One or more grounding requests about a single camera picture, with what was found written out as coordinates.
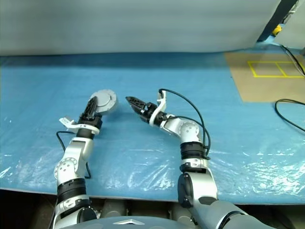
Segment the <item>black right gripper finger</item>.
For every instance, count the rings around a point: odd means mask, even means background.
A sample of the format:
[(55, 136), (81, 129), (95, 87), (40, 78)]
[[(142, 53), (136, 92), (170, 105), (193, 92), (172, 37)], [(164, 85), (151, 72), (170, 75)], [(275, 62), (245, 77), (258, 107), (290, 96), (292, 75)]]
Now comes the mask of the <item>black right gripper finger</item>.
[(133, 108), (137, 109), (144, 109), (146, 106), (146, 103), (136, 97), (133, 96), (126, 96), (125, 99), (129, 103), (129, 105)]
[(130, 106), (135, 113), (139, 115), (142, 113), (143, 103), (130, 103)]

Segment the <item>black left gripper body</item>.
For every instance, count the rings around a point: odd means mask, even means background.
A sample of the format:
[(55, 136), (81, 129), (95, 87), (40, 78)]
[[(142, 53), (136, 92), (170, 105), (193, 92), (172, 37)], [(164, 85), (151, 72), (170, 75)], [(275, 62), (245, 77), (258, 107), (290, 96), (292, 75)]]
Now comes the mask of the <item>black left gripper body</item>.
[(85, 115), (83, 113), (80, 115), (78, 124), (90, 125), (90, 126), (94, 126), (94, 127), (98, 128), (98, 129), (101, 129), (102, 115), (94, 115), (92, 117), (89, 117), (88, 115)]

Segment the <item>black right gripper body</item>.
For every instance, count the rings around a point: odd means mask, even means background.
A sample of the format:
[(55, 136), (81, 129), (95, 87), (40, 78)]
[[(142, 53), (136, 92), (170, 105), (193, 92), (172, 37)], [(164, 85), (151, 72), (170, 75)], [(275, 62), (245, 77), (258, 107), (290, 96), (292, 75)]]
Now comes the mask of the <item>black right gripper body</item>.
[(140, 118), (142, 121), (148, 123), (154, 111), (156, 110), (157, 105), (151, 102), (144, 103), (140, 110)]

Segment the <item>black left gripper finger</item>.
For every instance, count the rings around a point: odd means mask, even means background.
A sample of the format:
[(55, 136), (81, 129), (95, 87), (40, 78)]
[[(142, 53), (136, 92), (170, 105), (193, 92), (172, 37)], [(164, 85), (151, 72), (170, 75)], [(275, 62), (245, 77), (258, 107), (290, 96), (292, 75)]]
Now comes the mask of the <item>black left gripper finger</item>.
[(96, 96), (92, 97), (84, 110), (84, 116), (85, 117), (94, 117), (94, 113), (97, 107), (98, 99)]

